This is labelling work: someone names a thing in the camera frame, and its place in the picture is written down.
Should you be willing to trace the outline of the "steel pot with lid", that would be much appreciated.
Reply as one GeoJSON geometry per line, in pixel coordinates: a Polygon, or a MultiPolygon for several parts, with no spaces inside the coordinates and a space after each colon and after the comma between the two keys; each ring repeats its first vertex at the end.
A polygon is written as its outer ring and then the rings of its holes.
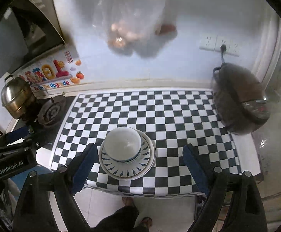
{"type": "Polygon", "coordinates": [[[1,90],[2,106],[14,119],[20,119],[26,114],[27,109],[36,102],[36,97],[30,84],[24,79],[8,75],[4,79],[5,85],[1,90]]]}

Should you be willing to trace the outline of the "person's foot in sandal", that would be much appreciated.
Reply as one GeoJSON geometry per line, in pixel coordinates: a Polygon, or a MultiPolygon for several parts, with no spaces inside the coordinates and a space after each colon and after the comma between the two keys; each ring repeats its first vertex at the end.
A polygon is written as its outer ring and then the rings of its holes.
{"type": "Polygon", "coordinates": [[[144,217],[139,223],[139,226],[150,229],[152,227],[152,219],[150,217],[144,217]]]}

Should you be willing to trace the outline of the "black white checkered mat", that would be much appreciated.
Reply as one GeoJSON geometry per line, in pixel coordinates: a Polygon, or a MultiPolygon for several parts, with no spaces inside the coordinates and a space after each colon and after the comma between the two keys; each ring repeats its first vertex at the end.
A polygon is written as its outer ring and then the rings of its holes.
{"type": "Polygon", "coordinates": [[[121,126],[142,131],[152,140],[155,164],[143,177],[125,181],[107,175],[96,162],[87,188],[127,196],[197,195],[199,190],[182,158],[187,144],[212,165],[241,173],[235,143],[220,121],[211,91],[79,94],[55,139],[51,169],[67,166],[89,143],[100,146],[109,131],[121,126]]]}

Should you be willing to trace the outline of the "dark brown rice cooker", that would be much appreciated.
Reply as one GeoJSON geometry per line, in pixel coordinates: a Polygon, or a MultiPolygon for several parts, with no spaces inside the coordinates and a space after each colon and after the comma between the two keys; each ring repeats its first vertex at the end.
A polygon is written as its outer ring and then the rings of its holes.
{"type": "Polygon", "coordinates": [[[248,69],[223,63],[213,70],[212,89],[216,110],[227,131],[246,135],[268,121],[265,91],[248,69]]]}

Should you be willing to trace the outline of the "black gas stove burner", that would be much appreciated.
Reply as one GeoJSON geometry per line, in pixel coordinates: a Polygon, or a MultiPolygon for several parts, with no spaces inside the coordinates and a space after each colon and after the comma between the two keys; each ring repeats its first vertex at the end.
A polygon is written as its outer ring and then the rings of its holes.
{"type": "Polygon", "coordinates": [[[56,125],[63,117],[66,106],[66,98],[63,95],[50,98],[38,113],[37,120],[40,125],[56,125]]]}

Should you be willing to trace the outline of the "white wall socket strip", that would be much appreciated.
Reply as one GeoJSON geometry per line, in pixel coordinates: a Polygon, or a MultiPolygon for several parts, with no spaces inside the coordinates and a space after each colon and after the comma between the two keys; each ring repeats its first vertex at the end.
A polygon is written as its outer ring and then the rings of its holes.
{"type": "Polygon", "coordinates": [[[239,42],[227,37],[217,36],[215,34],[201,34],[199,43],[200,49],[220,52],[222,45],[226,46],[226,54],[236,57],[240,56],[239,42]]]}

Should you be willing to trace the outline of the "blue leaf patterned plate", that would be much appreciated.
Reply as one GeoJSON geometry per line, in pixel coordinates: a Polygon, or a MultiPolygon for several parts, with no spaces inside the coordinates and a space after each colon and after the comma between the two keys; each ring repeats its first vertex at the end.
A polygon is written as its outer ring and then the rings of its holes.
{"type": "Polygon", "coordinates": [[[99,149],[99,163],[106,174],[116,180],[136,180],[144,176],[154,165],[156,149],[152,140],[142,131],[135,129],[141,137],[138,156],[129,162],[117,162],[104,150],[104,142],[99,149]]]}

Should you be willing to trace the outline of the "plastic bag with eggs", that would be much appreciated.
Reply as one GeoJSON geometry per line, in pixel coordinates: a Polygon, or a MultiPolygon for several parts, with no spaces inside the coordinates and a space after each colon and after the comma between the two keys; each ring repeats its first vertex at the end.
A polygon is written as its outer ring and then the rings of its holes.
{"type": "Polygon", "coordinates": [[[96,0],[92,26],[111,51],[151,58],[177,36],[177,14],[174,0],[96,0]]]}

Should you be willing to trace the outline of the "white bowl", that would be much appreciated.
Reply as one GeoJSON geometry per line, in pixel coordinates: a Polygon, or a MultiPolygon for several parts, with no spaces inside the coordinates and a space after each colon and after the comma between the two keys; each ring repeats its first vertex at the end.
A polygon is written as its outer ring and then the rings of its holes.
{"type": "Polygon", "coordinates": [[[104,150],[117,162],[135,159],[141,150],[141,136],[130,127],[118,127],[110,131],[104,140],[104,150]]]}

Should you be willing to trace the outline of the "range hood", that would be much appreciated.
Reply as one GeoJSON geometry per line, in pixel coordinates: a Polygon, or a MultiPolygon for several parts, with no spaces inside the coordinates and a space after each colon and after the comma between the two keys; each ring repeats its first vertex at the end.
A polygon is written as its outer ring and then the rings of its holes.
{"type": "Polygon", "coordinates": [[[0,20],[0,77],[63,45],[53,0],[14,0],[0,20]]]}

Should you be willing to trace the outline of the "person's leg in black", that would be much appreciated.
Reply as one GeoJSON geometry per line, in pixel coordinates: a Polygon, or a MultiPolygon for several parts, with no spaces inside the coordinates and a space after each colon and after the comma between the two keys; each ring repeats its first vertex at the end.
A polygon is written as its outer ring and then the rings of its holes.
{"type": "Polygon", "coordinates": [[[124,206],[112,215],[101,220],[92,231],[149,231],[145,227],[135,226],[139,211],[131,197],[122,197],[124,206]]]}

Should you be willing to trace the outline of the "colourful wall sticker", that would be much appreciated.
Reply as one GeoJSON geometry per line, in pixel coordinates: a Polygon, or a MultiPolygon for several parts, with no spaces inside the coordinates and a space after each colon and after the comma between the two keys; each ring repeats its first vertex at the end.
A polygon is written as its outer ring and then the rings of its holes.
{"type": "Polygon", "coordinates": [[[76,49],[69,47],[30,64],[16,75],[38,92],[84,84],[86,74],[85,63],[76,49]]]}

